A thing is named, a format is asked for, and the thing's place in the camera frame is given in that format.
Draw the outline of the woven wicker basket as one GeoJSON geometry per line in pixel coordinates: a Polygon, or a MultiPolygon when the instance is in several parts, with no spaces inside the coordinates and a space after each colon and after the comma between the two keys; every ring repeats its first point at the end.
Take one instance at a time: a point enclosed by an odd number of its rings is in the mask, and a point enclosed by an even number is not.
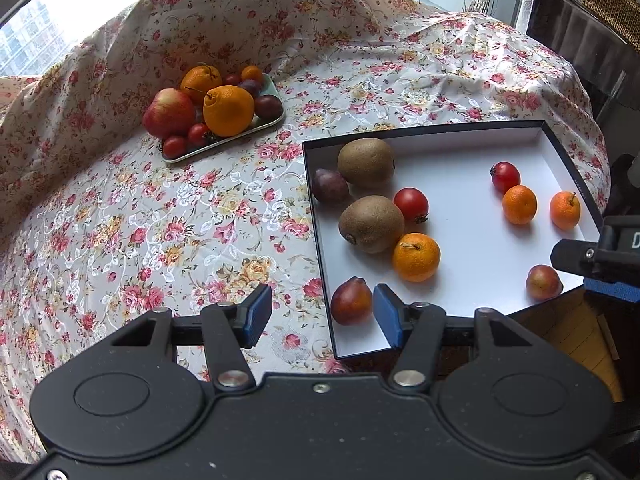
{"type": "Polygon", "coordinates": [[[639,51],[639,3],[637,0],[580,0],[597,18],[614,29],[639,51]]]}

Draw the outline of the brown kiwi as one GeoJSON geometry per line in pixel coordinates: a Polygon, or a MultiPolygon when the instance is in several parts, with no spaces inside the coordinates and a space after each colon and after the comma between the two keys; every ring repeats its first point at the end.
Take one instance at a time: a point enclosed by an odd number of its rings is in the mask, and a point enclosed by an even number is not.
{"type": "Polygon", "coordinates": [[[338,230],[360,252],[377,254],[394,246],[404,235],[405,218],[389,198],[369,195],[342,212],[338,230]]]}
{"type": "Polygon", "coordinates": [[[378,138],[362,138],[346,143],[337,155],[337,170],[358,188],[376,188],[392,180],[395,153],[378,138]]]}

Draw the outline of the large orange with stem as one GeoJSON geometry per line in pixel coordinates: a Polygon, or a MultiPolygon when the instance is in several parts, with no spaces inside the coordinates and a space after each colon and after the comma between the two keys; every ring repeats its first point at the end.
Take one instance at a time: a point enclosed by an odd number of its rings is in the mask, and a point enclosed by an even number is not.
{"type": "Polygon", "coordinates": [[[204,96],[202,114],[214,136],[238,136],[250,126],[254,113],[254,99],[238,86],[219,86],[204,96]]]}

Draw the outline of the floral tablecloth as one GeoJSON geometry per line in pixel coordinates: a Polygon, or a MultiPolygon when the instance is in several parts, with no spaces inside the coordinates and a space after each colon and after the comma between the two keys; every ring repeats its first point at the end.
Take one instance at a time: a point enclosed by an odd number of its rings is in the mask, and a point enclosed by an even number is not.
{"type": "Polygon", "coordinates": [[[338,373],[305,141],[397,127],[546,122],[599,207],[604,136],[573,66],[490,16],[413,0],[139,0],[37,78],[1,81],[1,456],[43,452],[35,385],[138,315],[272,287],[255,374],[338,373]],[[209,63],[270,73],[281,128],[168,165],[140,127],[209,63]]]}

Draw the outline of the dark red fruit tray rear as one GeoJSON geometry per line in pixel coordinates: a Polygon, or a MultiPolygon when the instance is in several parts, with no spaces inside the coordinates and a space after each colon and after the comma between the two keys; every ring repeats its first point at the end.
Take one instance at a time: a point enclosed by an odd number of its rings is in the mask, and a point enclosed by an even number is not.
{"type": "Polygon", "coordinates": [[[228,74],[222,78],[222,82],[224,84],[230,84],[230,86],[237,86],[242,81],[242,78],[239,74],[233,73],[228,74]]]}

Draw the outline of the dark plum tray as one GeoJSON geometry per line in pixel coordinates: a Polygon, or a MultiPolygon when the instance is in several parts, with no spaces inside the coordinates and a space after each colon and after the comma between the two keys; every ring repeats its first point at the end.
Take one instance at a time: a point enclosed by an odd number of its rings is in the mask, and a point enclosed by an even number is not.
{"type": "Polygon", "coordinates": [[[258,118],[271,122],[283,114],[283,105],[276,96],[264,94],[254,99],[254,111],[258,118]]]}
{"type": "Polygon", "coordinates": [[[244,79],[238,83],[238,87],[247,91],[253,99],[258,98],[262,91],[262,83],[255,79],[244,79]]]}

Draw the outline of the small mandarin orange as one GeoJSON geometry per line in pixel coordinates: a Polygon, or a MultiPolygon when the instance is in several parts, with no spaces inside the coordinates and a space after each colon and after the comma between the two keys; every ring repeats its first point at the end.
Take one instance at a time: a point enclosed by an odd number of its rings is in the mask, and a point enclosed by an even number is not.
{"type": "Polygon", "coordinates": [[[550,219],[560,230],[570,231],[578,225],[582,206],[575,192],[561,191],[550,202],[550,219]]]}

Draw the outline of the light green tray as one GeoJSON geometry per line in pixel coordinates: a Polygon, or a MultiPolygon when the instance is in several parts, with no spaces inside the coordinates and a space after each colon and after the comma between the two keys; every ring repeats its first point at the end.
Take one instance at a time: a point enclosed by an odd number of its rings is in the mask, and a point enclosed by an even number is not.
{"type": "Polygon", "coordinates": [[[280,125],[284,119],[276,86],[270,76],[256,66],[247,67],[241,75],[230,74],[219,86],[207,91],[184,88],[202,99],[202,104],[188,132],[162,141],[160,150],[168,164],[280,125]]]}

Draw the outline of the rear orange on tray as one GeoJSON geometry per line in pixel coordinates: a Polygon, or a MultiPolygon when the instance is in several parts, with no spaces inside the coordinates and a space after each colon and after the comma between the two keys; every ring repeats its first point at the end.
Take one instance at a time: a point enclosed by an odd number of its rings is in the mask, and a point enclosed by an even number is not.
{"type": "Polygon", "coordinates": [[[194,105],[201,106],[206,93],[221,85],[221,74],[215,66],[198,64],[184,75],[180,82],[180,90],[190,98],[194,105]]]}

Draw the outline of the dark plum tray right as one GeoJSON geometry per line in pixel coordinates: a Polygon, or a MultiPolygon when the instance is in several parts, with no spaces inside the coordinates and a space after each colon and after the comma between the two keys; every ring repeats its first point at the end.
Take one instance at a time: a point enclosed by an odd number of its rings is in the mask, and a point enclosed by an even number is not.
{"type": "Polygon", "coordinates": [[[283,114],[283,105],[276,96],[264,94],[254,99],[254,111],[258,118],[271,122],[283,114]]]}

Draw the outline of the white box with dark rim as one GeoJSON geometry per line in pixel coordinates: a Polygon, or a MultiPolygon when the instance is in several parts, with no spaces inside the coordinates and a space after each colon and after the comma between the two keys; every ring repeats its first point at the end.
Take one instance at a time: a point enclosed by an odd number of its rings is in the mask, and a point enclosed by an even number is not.
{"type": "Polygon", "coordinates": [[[393,197],[417,188],[430,204],[420,231],[436,240],[442,253],[432,278],[412,284],[393,269],[390,252],[366,255],[338,232],[341,207],[311,203],[311,217],[323,298],[353,276],[369,287],[386,284],[406,304],[426,301],[453,316],[473,315],[478,307],[511,314],[534,305],[526,275],[547,264],[563,237],[594,242],[602,214],[561,142],[545,122],[470,122],[382,130],[378,138],[395,153],[395,172],[378,194],[393,197]],[[514,226],[502,212],[502,197],[491,183],[490,168],[510,162],[536,195],[538,208],[527,226],[514,226]],[[582,215],[570,231],[550,219],[556,193],[575,192],[582,215]]]}

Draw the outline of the dark plum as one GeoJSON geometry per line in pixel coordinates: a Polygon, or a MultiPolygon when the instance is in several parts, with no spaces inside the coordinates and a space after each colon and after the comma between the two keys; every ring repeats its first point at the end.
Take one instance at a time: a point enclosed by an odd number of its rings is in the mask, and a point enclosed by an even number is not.
{"type": "Polygon", "coordinates": [[[563,291],[559,274],[551,266],[537,264],[527,274],[526,292],[536,301],[552,299],[563,291]]]}
{"type": "Polygon", "coordinates": [[[318,168],[311,181],[312,195],[318,202],[343,203],[349,199],[349,187],[342,175],[335,170],[318,168]]]}
{"type": "Polygon", "coordinates": [[[353,276],[337,287],[330,310],[338,324],[349,326],[364,322],[372,313],[372,292],[363,278],[353,276]]]}

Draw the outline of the red apple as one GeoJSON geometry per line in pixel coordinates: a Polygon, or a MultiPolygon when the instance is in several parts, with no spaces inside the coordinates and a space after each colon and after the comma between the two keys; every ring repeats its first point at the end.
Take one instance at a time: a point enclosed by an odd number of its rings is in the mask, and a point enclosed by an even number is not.
{"type": "Polygon", "coordinates": [[[196,110],[181,90],[165,88],[157,92],[142,117],[142,126],[154,138],[182,136],[195,124],[196,110]]]}

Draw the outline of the dark plum tray middle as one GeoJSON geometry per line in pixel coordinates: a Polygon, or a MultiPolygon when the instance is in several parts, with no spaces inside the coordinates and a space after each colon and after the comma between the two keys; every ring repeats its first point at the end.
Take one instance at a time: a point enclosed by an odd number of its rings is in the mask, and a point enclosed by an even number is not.
{"type": "Polygon", "coordinates": [[[244,79],[238,83],[238,87],[247,91],[253,99],[258,98],[262,91],[262,83],[255,79],[244,79]]]}

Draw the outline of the small cherry tomato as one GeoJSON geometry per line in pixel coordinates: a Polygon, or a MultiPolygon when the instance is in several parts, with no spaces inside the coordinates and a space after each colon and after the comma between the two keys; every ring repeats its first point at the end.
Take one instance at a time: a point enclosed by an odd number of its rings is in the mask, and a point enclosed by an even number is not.
{"type": "Polygon", "coordinates": [[[490,170],[491,182],[495,190],[504,194],[521,184],[521,175],[513,164],[510,162],[497,162],[490,170]]]}

